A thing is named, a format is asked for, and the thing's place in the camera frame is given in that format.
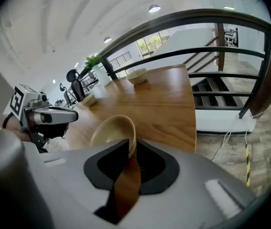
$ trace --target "wooden table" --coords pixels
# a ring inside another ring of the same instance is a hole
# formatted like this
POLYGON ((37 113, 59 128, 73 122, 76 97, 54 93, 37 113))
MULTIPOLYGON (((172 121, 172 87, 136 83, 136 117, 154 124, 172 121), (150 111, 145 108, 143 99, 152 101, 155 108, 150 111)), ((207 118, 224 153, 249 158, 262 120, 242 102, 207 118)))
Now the wooden table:
POLYGON ((66 133, 70 149, 89 146, 95 129, 105 119, 126 115, 135 123, 138 139, 195 151, 195 105, 185 65, 150 70, 141 85, 134 86, 121 78, 106 87, 96 86, 91 92, 96 104, 75 108, 79 119, 66 133))

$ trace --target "beige bowl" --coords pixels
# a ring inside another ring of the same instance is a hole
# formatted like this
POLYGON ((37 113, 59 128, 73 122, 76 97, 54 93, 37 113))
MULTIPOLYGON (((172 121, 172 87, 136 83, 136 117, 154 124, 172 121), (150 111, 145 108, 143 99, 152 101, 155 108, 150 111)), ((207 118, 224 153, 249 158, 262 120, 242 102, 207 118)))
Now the beige bowl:
POLYGON ((126 79, 130 81, 133 85, 138 85, 143 83, 147 79, 147 70, 145 68, 138 69, 126 76, 126 79))
POLYGON ((93 104, 96 103, 96 99, 93 94, 86 96, 82 101, 81 105, 86 107, 91 107, 93 104))
POLYGON ((115 115, 102 122, 90 141, 90 146, 98 146, 115 140, 129 139, 129 158, 136 148, 136 129, 131 119, 125 115, 115 115))

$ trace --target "yellow black striped tape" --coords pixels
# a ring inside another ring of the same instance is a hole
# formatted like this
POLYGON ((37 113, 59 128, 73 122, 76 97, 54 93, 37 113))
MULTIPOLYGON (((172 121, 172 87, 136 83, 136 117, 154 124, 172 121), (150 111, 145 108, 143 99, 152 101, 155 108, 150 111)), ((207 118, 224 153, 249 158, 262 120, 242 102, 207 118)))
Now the yellow black striped tape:
POLYGON ((246 144, 246 159, 247 159, 247 186, 250 185, 250 160, 249 160, 249 149, 248 144, 246 144))

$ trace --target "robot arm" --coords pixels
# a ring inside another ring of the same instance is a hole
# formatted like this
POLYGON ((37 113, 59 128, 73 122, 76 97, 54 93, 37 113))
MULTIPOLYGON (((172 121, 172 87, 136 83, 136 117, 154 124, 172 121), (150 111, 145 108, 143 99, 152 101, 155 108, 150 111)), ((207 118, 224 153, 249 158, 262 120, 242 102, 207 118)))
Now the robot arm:
POLYGON ((63 136, 67 124, 78 119, 76 111, 50 106, 45 94, 23 84, 15 87, 10 108, 20 121, 23 131, 30 135, 31 141, 41 152, 49 138, 63 136))

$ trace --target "stair step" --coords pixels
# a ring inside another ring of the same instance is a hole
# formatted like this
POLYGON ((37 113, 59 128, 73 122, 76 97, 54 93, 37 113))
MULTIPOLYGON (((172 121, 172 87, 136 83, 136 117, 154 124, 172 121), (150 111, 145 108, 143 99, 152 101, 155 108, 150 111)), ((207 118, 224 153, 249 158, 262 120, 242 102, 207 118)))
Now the stair step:
MULTIPOLYGON (((232 91, 232 92, 235 91, 234 88, 233 88, 233 86, 232 86, 232 84, 229 82, 229 80, 226 77, 220 77, 220 80, 226 86, 226 88, 228 89, 228 91, 232 91)), ((243 107, 244 106, 244 104, 242 103, 240 97, 233 97, 233 100, 234 100, 236 106, 239 106, 239 107, 243 107)))
MULTIPOLYGON (((220 77, 215 77, 214 82, 216 83, 220 91, 229 92, 229 89, 227 88, 226 84, 222 81, 220 77)), ((223 98, 226 102, 226 106, 238 106, 235 102, 235 99, 234 99, 235 97, 224 96, 223 98)))
MULTIPOLYGON (((207 91, 204 85, 205 85, 204 83, 198 84, 198 88, 200 92, 207 91)), ((212 106, 209 96, 202 96, 201 99, 202 99, 203 106, 212 106)))
MULTIPOLYGON (((207 78, 207 81, 212 88, 212 91, 219 92, 220 89, 218 88, 216 82, 212 78, 207 78)), ((222 96, 215 96, 218 106, 227 106, 226 100, 222 96)))
MULTIPOLYGON (((199 92, 199 88, 197 85, 192 86, 192 90, 194 92, 199 92)), ((195 102, 195 107, 196 106, 203 106, 202 98, 201 96, 194 96, 194 102, 195 102)))

